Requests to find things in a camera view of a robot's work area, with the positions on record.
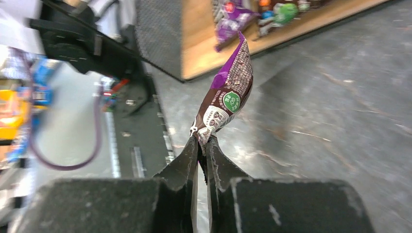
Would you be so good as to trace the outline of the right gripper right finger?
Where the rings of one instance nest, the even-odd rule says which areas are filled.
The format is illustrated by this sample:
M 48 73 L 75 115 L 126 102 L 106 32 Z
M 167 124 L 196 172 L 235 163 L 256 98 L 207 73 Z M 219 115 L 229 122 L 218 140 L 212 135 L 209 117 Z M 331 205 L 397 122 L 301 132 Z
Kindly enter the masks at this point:
M 337 179 L 251 178 L 211 137 L 205 149 L 212 233 L 372 233 L 358 192 Z

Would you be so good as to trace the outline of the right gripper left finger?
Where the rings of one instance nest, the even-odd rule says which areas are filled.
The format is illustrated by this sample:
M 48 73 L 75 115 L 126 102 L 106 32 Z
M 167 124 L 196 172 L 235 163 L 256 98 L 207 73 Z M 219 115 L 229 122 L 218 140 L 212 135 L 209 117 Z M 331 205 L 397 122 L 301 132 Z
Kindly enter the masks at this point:
M 198 141 L 150 179 L 57 179 L 35 193 L 18 233 L 196 232 Z

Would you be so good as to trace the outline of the brown candy bag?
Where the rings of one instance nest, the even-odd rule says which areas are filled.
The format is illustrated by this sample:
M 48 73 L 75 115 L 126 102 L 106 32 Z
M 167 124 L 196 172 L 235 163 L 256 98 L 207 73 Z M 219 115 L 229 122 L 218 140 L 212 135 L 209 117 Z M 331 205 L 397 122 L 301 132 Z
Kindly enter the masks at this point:
M 214 76 L 190 128 L 198 139 L 202 153 L 206 143 L 238 114 L 247 101 L 253 85 L 253 69 L 247 40 L 238 32 L 240 42 L 232 55 Z

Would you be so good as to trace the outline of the purple candy bag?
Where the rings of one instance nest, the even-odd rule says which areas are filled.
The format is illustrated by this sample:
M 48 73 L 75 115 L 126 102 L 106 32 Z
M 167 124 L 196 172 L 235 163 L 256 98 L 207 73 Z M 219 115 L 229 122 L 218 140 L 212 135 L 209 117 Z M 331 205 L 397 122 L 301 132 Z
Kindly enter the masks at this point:
M 299 20 L 302 14 L 330 4 L 331 0 L 258 0 L 258 34 L 255 40 Z
M 212 13 L 217 39 L 216 52 L 231 43 L 239 31 L 246 29 L 259 16 L 252 10 L 249 0 L 213 0 Z

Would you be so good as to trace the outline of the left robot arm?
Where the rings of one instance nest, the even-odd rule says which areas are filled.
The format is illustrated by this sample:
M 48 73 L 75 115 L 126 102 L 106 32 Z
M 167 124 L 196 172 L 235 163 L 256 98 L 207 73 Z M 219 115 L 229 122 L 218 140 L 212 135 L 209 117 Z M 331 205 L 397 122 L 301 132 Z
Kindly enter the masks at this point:
M 122 110 L 130 115 L 152 101 L 152 87 L 134 38 L 134 26 L 120 30 L 113 39 L 102 33 L 88 0 L 43 0 L 40 17 L 29 26 L 38 30 L 47 57 L 70 63 L 78 72 L 89 71 L 125 82 L 120 89 Z

